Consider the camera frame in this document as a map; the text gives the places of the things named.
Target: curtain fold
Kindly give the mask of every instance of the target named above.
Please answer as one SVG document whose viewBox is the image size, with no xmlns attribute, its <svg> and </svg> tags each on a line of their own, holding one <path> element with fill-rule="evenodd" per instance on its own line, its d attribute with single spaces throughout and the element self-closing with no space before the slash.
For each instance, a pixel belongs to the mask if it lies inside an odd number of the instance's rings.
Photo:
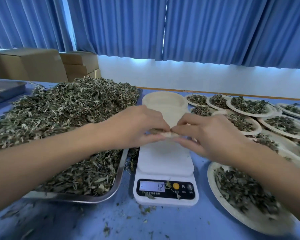
<svg viewBox="0 0 300 240">
<path fill-rule="evenodd" d="M 270 0 L 245 66 L 300 68 L 300 0 Z"/>
<path fill-rule="evenodd" d="M 162 59 L 166 0 L 68 0 L 77 50 Z"/>
<path fill-rule="evenodd" d="M 267 0 L 168 0 L 163 60 L 241 65 Z"/>
<path fill-rule="evenodd" d="M 62 0 L 0 0 L 0 48 L 73 50 Z"/>
</svg>

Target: white wall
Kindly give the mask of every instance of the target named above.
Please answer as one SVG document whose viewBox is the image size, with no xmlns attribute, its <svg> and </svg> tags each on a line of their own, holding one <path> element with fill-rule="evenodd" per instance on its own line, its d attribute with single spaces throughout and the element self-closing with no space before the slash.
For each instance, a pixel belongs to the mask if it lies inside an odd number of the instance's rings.
<svg viewBox="0 0 300 240">
<path fill-rule="evenodd" d="M 300 98 L 300 69 L 98 56 L 101 75 L 139 87 Z"/>
</svg>

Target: blue tablecloth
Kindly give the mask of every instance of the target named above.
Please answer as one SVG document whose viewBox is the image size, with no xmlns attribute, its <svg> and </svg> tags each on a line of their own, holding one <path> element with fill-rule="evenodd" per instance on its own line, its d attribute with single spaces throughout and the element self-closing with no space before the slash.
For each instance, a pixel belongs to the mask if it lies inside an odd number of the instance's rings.
<svg viewBox="0 0 300 240">
<path fill-rule="evenodd" d="M 52 87 L 54 83 L 43 83 Z M 29 94 L 33 88 L 27 85 Z M 154 90 L 143 90 L 143 96 Z M 290 100 L 265 99 L 273 104 L 292 103 Z M 0 104 L 0 115 L 8 111 L 9 102 Z M 20 239 L 33 230 L 26 239 L 293 239 L 300 240 L 300 222 L 294 233 L 284 237 L 271 237 L 258 233 L 233 218 L 213 195 L 207 179 L 210 161 L 191 153 L 199 190 L 199 202 L 191 208 L 156 207 L 146 215 L 141 214 L 133 198 L 133 175 L 124 172 L 118 192 L 109 200 L 96 205 L 62 202 L 44 202 L 20 199 L 0 212 L 19 212 L 0 219 L 0 240 Z M 105 224 L 110 228 L 106 237 Z"/>
</svg>

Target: metal tray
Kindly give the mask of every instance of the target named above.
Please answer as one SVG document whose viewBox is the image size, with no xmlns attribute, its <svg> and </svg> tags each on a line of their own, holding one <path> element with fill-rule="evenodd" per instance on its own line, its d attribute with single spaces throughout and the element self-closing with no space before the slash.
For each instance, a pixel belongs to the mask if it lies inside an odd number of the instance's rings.
<svg viewBox="0 0 300 240">
<path fill-rule="evenodd" d="M 138 88 L 140 96 L 136 102 L 136 105 L 141 105 L 142 101 L 142 92 L 143 89 Z M 84 204 L 96 204 L 108 200 L 111 198 L 119 189 L 121 184 L 122 176 L 124 173 L 124 168 L 126 165 L 126 160 L 128 156 L 129 149 L 124 149 L 121 155 L 120 163 L 117 170 L 117 176 L 115 177 L 114 183 L 111 189 L 102 196 L 89 196 L 89 195 L 77 195 L 72 193 L 53 193 L 53 192 L 39 192 L 39 191 L 30 191 L 28 194 L 23 196 L 23 198 L 31 199 L 41 199 L 41 200 L 50 200 L 50 201 L 65 201 L 65 202 L 76 202 Z"/>
<path fill-rule="evenodd" d="M 26 82 L 0 80 L 0 103 L 25 93 Z"/>
</svg>

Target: kitchen scale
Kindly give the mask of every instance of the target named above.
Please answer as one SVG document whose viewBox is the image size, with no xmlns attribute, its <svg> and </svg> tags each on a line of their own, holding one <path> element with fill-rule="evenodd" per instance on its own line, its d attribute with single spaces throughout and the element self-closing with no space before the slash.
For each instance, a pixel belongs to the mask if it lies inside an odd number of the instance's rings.
<svg viewBox="0 0 300 240">
<path fill-rule="evenodd" d="M 140 205 L 193 206 L 199 200 L 190 151 L 171 140 L 140 147 L 133 195 Z"/>
</svg>

